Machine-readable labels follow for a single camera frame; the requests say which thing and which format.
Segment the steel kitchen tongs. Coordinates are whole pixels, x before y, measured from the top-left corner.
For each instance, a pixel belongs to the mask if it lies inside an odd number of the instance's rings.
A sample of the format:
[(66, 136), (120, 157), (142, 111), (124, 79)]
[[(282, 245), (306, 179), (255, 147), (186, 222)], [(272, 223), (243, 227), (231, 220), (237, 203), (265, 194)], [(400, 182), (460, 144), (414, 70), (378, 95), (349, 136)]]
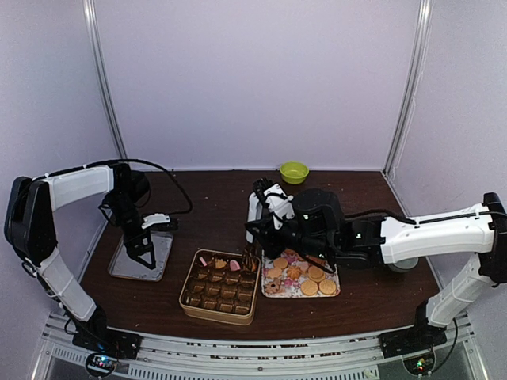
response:
[(263, 214), (264, 203), (263, 190), (256, 190), (250, 194), (246, 221), (246, 245), (242, 252), (242, 268), (246, 272), (257, 271), (262, 262), (264, 247), (259, 238), (259, 222)]

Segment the flower shaped cookie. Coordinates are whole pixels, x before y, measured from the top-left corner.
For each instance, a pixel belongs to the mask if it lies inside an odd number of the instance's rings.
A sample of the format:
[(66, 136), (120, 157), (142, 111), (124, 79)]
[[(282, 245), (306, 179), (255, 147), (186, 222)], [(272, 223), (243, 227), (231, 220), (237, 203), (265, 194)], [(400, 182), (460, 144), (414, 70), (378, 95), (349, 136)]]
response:
[(221, 258), (215, 259), (215, 269), (223, 269), (227, 266), (227, 261)]

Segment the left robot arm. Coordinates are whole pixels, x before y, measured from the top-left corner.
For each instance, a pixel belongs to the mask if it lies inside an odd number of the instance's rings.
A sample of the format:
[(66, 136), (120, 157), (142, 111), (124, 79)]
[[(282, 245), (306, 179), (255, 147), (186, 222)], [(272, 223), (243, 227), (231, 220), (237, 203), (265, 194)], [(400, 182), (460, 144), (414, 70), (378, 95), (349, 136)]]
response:
[(143, 173), (131, 171), (121, 161), (105, 161), (65, 169), (40, 177), (17, 177), (12, 184), (6, 212), (6, 240), (21, 258), (25, 270), (37, 278), (76, 321), (86, 323), (84, 340), (98, 352), (109, 350), (114, 335), (104, 327), (101, 309), (84, 291), (66, 266), (59, 248), (53, 215), (61, 207), (103, 195), (124, 234), (128, 255), (146, 268), (143, 255), (154, 254), (151, 227), (168, 222), (164, 214), (143, 217), (136, 202), (146, 193)]

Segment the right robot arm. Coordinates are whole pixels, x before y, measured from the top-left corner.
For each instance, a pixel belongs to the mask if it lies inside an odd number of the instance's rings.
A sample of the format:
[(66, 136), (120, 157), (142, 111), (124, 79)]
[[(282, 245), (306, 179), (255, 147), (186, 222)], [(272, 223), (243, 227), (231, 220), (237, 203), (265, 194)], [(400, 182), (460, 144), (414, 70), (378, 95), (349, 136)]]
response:
[(497, 194), (481, 203), (439, 215), (406, 218), (385, 210), (345, 215), (333, 192), (317, 188), (297, 196), (275, 184), (249, 197), (246, 240), (276, 259), (285, 249), (324, 269), (386, 265), (409, 271), (421, 257), (470, 253), (449, 285), (423, 302), (406, 342), (420, 350), (473, 303), (487, 286), (506, 281), (506, 212)]

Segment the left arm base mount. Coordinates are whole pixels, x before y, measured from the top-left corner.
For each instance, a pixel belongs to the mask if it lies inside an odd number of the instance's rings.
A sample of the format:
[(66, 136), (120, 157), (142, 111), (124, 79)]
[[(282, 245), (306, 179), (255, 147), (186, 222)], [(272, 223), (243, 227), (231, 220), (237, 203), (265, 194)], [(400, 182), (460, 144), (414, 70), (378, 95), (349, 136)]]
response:
[(74, 346), (90, 351), (85, 359), (85, 369), (95, 378), (111, 375), (124, 359), (136, 359), (142, 337), (130, 332), (108, 330), (104, 339), (77, 332), (72, 338)]

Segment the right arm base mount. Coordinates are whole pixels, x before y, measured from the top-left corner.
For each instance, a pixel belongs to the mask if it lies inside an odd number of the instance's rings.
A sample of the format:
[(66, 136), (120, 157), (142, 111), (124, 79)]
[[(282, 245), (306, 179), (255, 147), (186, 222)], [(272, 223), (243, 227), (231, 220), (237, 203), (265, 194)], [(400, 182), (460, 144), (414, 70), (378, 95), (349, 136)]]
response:
[(379, 343), (385, 359), (402, 357), (405, 370), (418, 377), (430, 375), (436, 369), (435, 347), (447, 342), (444, 330), (414, 332), (400, 329), (379, 335)]

